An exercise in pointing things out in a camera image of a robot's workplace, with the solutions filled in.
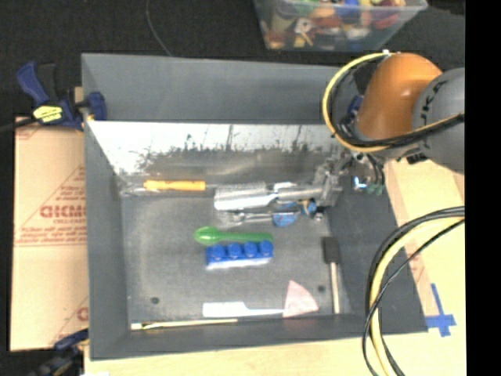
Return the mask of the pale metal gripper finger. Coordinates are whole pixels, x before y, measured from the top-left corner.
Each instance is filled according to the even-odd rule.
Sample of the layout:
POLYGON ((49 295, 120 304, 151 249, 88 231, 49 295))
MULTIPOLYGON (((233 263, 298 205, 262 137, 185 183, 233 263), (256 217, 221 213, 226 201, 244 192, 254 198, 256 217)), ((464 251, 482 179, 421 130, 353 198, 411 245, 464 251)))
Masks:
POLYGON ((214 208, 219 211, 236 211, 267 206, 277 198, 277 192, 266 183, 238 183, 221 185, 214 192, 214 208))
POLYGON ((253 222, 271 222, 272 215, 259 212, 222 211, 218 214, 218 219, 227 226, 241 226, 253 222))

